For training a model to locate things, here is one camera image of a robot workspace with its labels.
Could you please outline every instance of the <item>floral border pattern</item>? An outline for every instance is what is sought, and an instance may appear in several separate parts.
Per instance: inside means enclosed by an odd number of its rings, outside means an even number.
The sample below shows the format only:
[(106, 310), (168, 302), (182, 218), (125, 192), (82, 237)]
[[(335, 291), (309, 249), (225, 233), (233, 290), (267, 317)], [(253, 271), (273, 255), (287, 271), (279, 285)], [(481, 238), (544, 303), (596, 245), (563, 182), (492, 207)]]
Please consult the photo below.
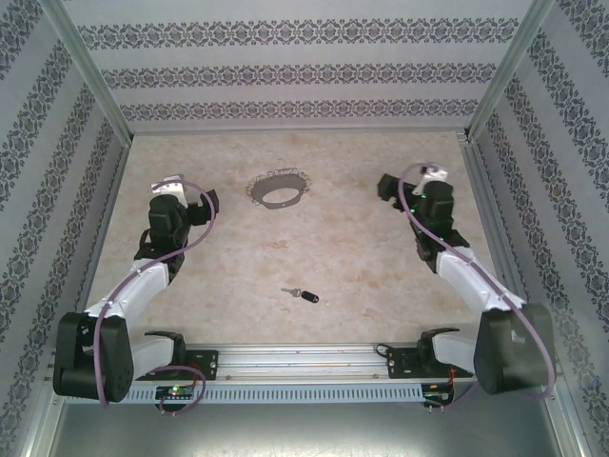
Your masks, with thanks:
[(129, 122), (302, 117), (469, 116), (478, 100), (314, 100), (122, 105)]
[(79, 26), (90, 50), (354, 43), (508, 43), (516, 18), (318, 19)]
[[(14, 373), (14, 381), (9, 389), (9, 400), (2, 406), (3, 411), (0, 417), (0, 437), (2, 437), (0, 440), (0, 455), (10, 455), (10, 448), (14, 445), (17, 432), (22, 424), (23, 414), (26, 411), (26, 403), (31, 395), (32, 386), (36, 382), (38, 368), (40, 364), (47, 362), (44, 358), (44, 355), (47, 353), (45, 346), (51, 332), (51, 326), (56, 324), (55, 312), (58, 304), (61, 302), (64, 285), (69, 274), (69, 267), (74, 259), (80, 236), (85, 229), (88, 210), (108, 156), (108, 148), (113, 136), (112, 127), (106, 119), (95, 141), (95, 146), (91, 152), (88, 166), (83, 174), (83, 179), (74, 200), (66, 229), (64, 230), (64, 237), (59, 243), (59, 249), (55, 254), (55, 259), (49, 272), (49, 279), (45, 284), (44, 293), (40, 297), (36, 317), (31, 323), (28, 342), (23, 347), (18, 371)], [(104, 209), (108, 205), (112, 185), (118, 174), (118, 167), (120, 166), (121, 155), (123, 153), (124, 149), (121, 149), (114, 166), (112, 180), (109, 183)], [(94, 249), (97, 242), (97, 235), (104, 219), (104, 213), (105, 211), (103, 210), (97, 230), (94, 231), (95, 235), (91, 250)]]
[(254, 65), (103, 70), (111, 89), (290, 84), (488, 83), (495, 64)]
[(64, 131), (45, 171), (44, 178), (36, 192), (36, 197), (23, 225), (23, 231), (13, 248), (13, 256), (7, 262), (0, 285), (0, 343), (10, 327), (10, 317), (21, 300), (21, 290), (29, 277), (34, 256), (38, 252), (43, 234), (47, 230), (50, 217), (55, 209), (69, 165), (76, 153), (95, 100), (85, 85), (79, 92), (76, 103), (69, 115)]
[(507, 242), (510, 246), (510, 251), (512, 252), (512, 259), (514, 260), (514, 264), (516, 264), (516, 269), (518, 270), (519, 279), (522, 284), (522, 288), (524, 289), (524, 294), (526, 295), (526, 301), (529, 302), (531, 299), (531, 295), (529, 292), (529, 288), (525, 281), (525, 275), (522, 273), (521, 261), (516, 254), (516, 247), (514, 246), (514, 240), (512, 239), (512, 234), (509, 231), (509, 225), (507, 224), (507, 219), (505, 218), (505, 214), (503, 214), (503, 209), (501, 208), (501, 200), (499, 199), (499, 193), (495, 188), (495, 183), (493, 182), (493, 178), (491, 176), (490, 170), (488, 168), (488, 164), (486, 163), (486, 157), (484, 157), (482, 145), (480, 140), (476, 139), (476, 146), (478, 147), (479, 156), (482, 159), (482, 164), (484, 165), (484, 171), (486, 171), (486, 176), (488, 177), (488, 184), (493, 191), (493, 197), (495, 197), (495, 202), (497, 203), (497, 210), (499, 211), (499, 216), (501, 218), (501, 222), (503, 223), (503, 231), (505, 233), (505, 237), (507, 238)]
[(571, 25), (580, 33), (581, 41), (597, 59), (605, 78), (609, 78), (609, 14), (599, 0), (560, 0), (560, 8)]
[(31, 153), (34, 140), (38, 137), (42, 123), (49, 115), (50, 106), (64, 83), (72, 65), (68, 51), (60, 40), (53, 48), (45, 66), (36, 78), (36, 83), (28, 94), (28, 102), (17, 114), (12, 130), (2, 143), (0, 150), (0, 212), (9, 200), (10, 190), (21, 174), (21, 168)]
[(522, 88), (521, 81), (513, 78), (505, 89), (505, 96), (516, 115), (526, 145), (540, 173), (540, 179), (548, 192), (559, 220), (565, 240), (571, 247), (580, 277), (585, 280), (591, 302), (597, 307), (597, 316), (603, 322), (603, 330), (609, 332), (609, 274), (599, 260), (599, 252), (588, 235), (588, 227), (581, 220), (578, 204), (560, 169), (559, 161), (545, 138), (540, 121)]
[(14, 0), (2, 13), (0, 20), (0, 81), (4, 80), (41, 17), (42, 8), (36, 0)]
[[(574, 317), (573, 306), (564, 291), (564, 285), (553, 259), (552, 251), (540, 227), (539, 216), (526, 189), (512, 146), (495, 111), (486, 123), (486, 128), (493, 141), (494, 153), (499, 157), (503, 176), (510, 188), (510, 194), (514, 199), (515, 208), (519, 214), (521, 226), (526, 234), (550, 308), (553, 311), (552, 314), (561, 341), (566, 347), (573, 374), (578, 381), (581, 398), (587, 405), (587, 412), (594, 424), (594, 431), (599, 436), (601, 448), (604, 452), (609, 453), (609, 405), (607, 405), (607, 397), (601, 391), (602, 383), (596, 374), (594, 363), (590, 360), (590, 349), (584, 341), (583, 330)], [(484, 153), (481, 154), (481, 157), (488, 177), (492, 180)]]
[(590, 116), (583, 98), (569, 79), (563, 63), (545, 33), (540, 31), (528, 50), (528, 55), (545, 84), (562, 123), (567, 127), (573, 144), (588, 168), (588, 174), (600, 190), (600, 198), (609, 210), (609, 154), (607, 140), (600, 136), (597, 121)]

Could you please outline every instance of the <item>black mounting bracket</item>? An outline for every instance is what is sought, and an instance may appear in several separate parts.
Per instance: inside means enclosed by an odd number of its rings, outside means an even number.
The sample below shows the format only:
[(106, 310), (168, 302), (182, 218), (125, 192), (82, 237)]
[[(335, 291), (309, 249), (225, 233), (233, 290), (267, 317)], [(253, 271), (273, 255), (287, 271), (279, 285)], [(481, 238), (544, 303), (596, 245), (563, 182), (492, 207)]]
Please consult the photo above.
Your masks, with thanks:
[[(421, 333), (421, 338), (413, 348), (393, 348), (389, 345), (378, 345), (377, 353), (387, 360), (389, 379), (412, 378), (446, 378), (453, 368), (456, 378), (471, 378), (473, 375), (464, 369), (452, 367), (436, 360), (433, 349), (433, 337), (448, 331), (459, 331), (458, 328), (434, 328)], [(384, 354), (379, 347), (386, 348)]]
[(421, 384), (422, 396), (431, 400), (424, 402), (424, 407), (446, 407), (453, 403), (455, 387), (452, 384)]
[[(197, 350), (187, 349), (184, 362), (180, 365), (193, 366), (199, 369), (206, 377), (206, 381), (215, 381), (218, 374), (218, 354), (217, 350)], [(138, 381), (175, 381), (176, 384), (186, 384), (192, 382), (194, 375), (190, 371), (159, 371), (149, 373)]]

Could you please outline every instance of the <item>gray metal base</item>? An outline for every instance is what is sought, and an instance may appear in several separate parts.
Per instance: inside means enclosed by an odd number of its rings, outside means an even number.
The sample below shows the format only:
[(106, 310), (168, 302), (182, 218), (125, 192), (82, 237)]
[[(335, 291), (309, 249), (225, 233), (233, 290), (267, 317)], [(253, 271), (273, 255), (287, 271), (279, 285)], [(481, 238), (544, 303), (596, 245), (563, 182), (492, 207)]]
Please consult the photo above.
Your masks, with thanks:
[(53, 456), (559, 456), (543, 403), (481, 391), (444, 414), (419, 404), (68, 405)]

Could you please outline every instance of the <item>cable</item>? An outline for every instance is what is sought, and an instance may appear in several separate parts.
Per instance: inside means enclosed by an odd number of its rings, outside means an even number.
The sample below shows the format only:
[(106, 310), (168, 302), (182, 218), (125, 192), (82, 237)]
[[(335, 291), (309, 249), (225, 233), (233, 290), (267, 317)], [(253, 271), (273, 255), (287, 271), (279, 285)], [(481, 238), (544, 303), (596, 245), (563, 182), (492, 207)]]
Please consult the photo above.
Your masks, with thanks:
[(488, 286), (490, 286), (490, 288), (493, 289), (495, 291), (495, 293), (497, 293), (500, 296), (500, 298), (503, 300), (503, 302), (505, 302), (505, 304), (507, 306), (509, 306), (510, 309), (514, 312), (514, 314), (516, 314), (516, 316), (522, 321), (522, 324), (531, 334), (533, 341), (535, 341), (535, 344), (540, 349), (541, 357), (543, 357), (543, 361), (545, 362), (545, 365), (546, 365), (547, 371), (548, 371), (548, 381), (547, 381), (547, 386), (546, 386), (545, 390), (541, 393), (541, 395), (536, 395), (533, 398), (536, 398), (536, 399), (548, 398), (550, 395), (552, 395), (552, 391), (554, 389), (554, 383), (556, 382), (556, 373), (554, 372), (554, 370), (552, 368), (552, 366), (553, 366), (552, 357), (550, 356), (548, 349), (545, 347), (545, 344), (541, 340), (540, 335), (537, 333), (537, 331), (535, 330), (533, 325), (528, 321), (526, 316), (524, 316), (521, 309), (518, 308), (514, 304), (514, 302), (512, 302), (508, 297), (506, 297), (503, 294), (501, 289), (495, 284), (495, 282), (490, 278), (490, 276), (488, 274), (486, 274), (486, 272), (480, 265), (478, 265), (476, 262), (474, 262), (473, 259), (470, 259), (466, 255), (462, 254), (461, 252), (459, 252), (458, 250), (454, 249), (452, 246), (450, 246), (449, 244), (447, 244), (443, 240), (441, 240), (438, 236), (435, 235), (435, 233), (433, 233), (431, 230), (427, 229), (421, 222), (419, 222), (419, 220), (417, 220), (417, 218), (414, 216), (414, 214), (412, 214), (410, 212), (410, 208), (408, 207), (408, 203), (406, 202), (406, 197), (404, 195), (403, 186), (405, 184), (406, 176), (408, 175), (408, 173), (412, 169), (417, 169), (420, 167), (427, 167), (434, 171), (438, 170), (438, 164), (434, 164), (431, 162), (423, 162), (423, 163), (412, 164), (411, 166), (407, 167), (403, 171), (402, 176), (400, 176), (400, 182), (398, 184), (398, 193), (400, 195), (400, 202), (402, 203), (402, 206), (403, 206), (404, 210), (406, 211), (406, 215), (408, 216), (408, 219), (410, 219), (410, 222), (413, 225), (415, 225), (420, 231), (422, 231), (425, 235), (427, 235), (429, 238), (434, 240), (436, 243), (438, 243), (440, 246), (445, 248), (447, 251), (451, 252), (452, 254), (454, 254), (461, 260), (463, 260), (467, 265), (469, 265), (473, 270), (475, 270), (478, 273), (478, 275), (482, 278), (482, 280), (486, 284), (488, 284)]
[(206, 393), (206, 386), (207, 386), (207, 384), (206, 384), (206, 377), (204, 376), (203, 372), (200, 371), (199, 369), (195, 368), (195, 367), (186, 367), (186, 366), (180, 367), (180, 366), (175, 366), (175, 365), (168, 365), (166, 367), (155, 368), (152, 372), (156, 373), (156, 372), (159, 372), (159, 371), (173, 371), (174, 369), (179, 369), (181, 371), (190, 371), (191, 373), (194, 373), (195, 378), (194, 378), (193, 387), (194, 387), (194, 384), (197, 382), (197, 377), (198, 377), (199, 379), (201, 379), (201, 391), (199, 392), (199, 395), (197, 395), (197, 398), (195, 398), (188, 405), (186, 405), (182, 409), (179, 409), (177, 411), (171, 411), (171, 412), (169, 412), (169, 411), (167, 411), (166, 409), (163, 408), (163, 405), (165, 404), (165, 400), (167, 398), (169, 398), (168, 395), (164, 396), (161, 399), (161, 403), (159, 404), (159, 410), (161, 411), (161, 414), (170, 414), (173, 417), (175, 417), (177, 415), (180, 415), (180, 414), (184, 414), (189, 409), (193, 409), (199, 403), (201, 403), (201, 400), (203, 399), (203, 396)]
[(474, 390), (476, 390), (476, 387), (479, 386), (479, 384), (476, 383), (472, 383), (466, 390), (464, 393), (462, 393), (456, 400), (453, 400), (452, 402), (450, 402), (448, 405), (443, 405), (440, 402), (437, 402), (436, 400), (430, 400), (429, 398), (425, 398), (425, 403), (429, 403), (433, 406), (436, 407), (440, 407), (442, 409), (442, 412), (444, 412), (445, 409), (449, 409), (451, 407), (455, 407), (456, 405), (458, 405), (459, 403), (461, 403), (463, 400), (465, 400), (467, 397), (469, 397), (472, 392)]
[(448, 384), (450, 385), (450, 394), (454, 394), (455, 393), (455, 368), (451, 367), (448, 370)]
[[(199, 371), (202, 371), (201, 367), (199, 367), (194, 362), (192, 364), (190, 364), (189, 367), (197, 368)], [(190, 387), (195, 388), (196, 386), (197, 386), (197, 376), (195, 376), (194, 379), (192, 380), (192, 384), (190, 385)]]
[[(162, 262), (165, 262), (165, 260), (170, 259), (171, 257), (175, 257), (176, 255), (180, 255), (183, 252), (191, 250), (191, 249), (195, 248), (197, 245), (199, 245), (211, 233), (211, 229), (213, 228), (213, 224), (216, 220), (216, 209), (213, 206), (213, 202), (211, 201), (211, 198), (209, 197), (209, 195), (207, 195), (207, 192), (205, 192), (199, 186), (197, 186), (194, 183), (190, 183), (189, 181), (185, 181), (183, 179), (172, 179), (170, 181), (163, 181), (162, 183), (157, 184), (156, 186), (154, 186), (152, 188), (152, 190), (156, 190), (167, 184), (182, 184), (183, 186), (190, 186), (193, 189), (201, 192), (201, 195), (203, 195), (205, 197), (205, 199), (207, 200), (207, 203), (209, 204), (211, 218), (209, 220), (209, 224), (207, 225), (206, 231), (203, 233), (203, 235), (201, 235), (199, 238), (197, 238), (197, 240), (194, 243), (192, 243), (191, 245), (188, 245), (186, 247), (176, 249), (173, 252), (170, 252), (169, 254), (165, 254), (165, 255), (159, 257), (158, 259), (151, 260), (150, 262), (145, 264), (140, 269), (133, 271), (127, 278), (125, 278), (123, 280), (123, 282), (121, 284), (118, 285), (118, 287), (110, 294), (110, 296), (104, 303), (104, 306), (102, 307), (102, 310), (100, 311), (99, 316), (97, 316), (97, 322), (95, 322), (95, 330), (93, 331), (93, 367), (95, 370), (95, 386), (97, 388), (97, 398), (99, 399), (99, 403), (102, 405), (102, 407), (107, 407), (108, 402), (106, 401), (106, 393), (104, 392), (104, 377), (102, 374), (102, 361), (101, 361), (101, 356), (100, 356), (100, 346), (101, 346), (100, 329), (102, 327), (102, 321), (106, 318), (106, 314), (108, 313), (109, 308), (112, 306), (114, 299), (118, 296), (119, 293), (121, 293), (121, 291), (127, 286), (127, 284), (129, 284), (133, 279), (135, 279), (137, 276), (142, 274), (143, 271), (145, 271), (151, 267), (154, 267), (155, 265), (158, 265)], [(191, 367), (183, 367), (181, 369), (187, 369), (187, 368), (188, 368), (187, 371), (192, 371)]]
[[(383, 354), (382, 352), (379, 351), (379, 348), (385, 348), (385, 354)], [(381, 357), (383, 357), (384, 359), (387, 358), (387, 351), (393, 349), (390, 345), (386, 345), (383, 343), (379, 343), (378, 345), (376, 345), (374, 347), (374, 351), (379, 354)]]

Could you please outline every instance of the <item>perforated rail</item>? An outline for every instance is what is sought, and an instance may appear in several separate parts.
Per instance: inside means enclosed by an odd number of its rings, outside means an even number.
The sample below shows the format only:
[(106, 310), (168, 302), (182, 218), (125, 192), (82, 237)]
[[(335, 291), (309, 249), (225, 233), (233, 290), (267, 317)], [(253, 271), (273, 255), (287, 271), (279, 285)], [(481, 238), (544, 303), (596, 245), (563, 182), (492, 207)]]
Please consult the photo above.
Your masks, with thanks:
[[(134, 386), (122, 404), (154, 403), (156, 386)], [(187, 403), (189, 399), (168, 399)], [(208, 386), (203, 402), (222, 404), (311, 404), (311, 403), (399, 403), (422, 402), (420, 384), (368, 384), (322, 386)], [(71, 404), (92, 404), (95, 400), (68, 397)]]

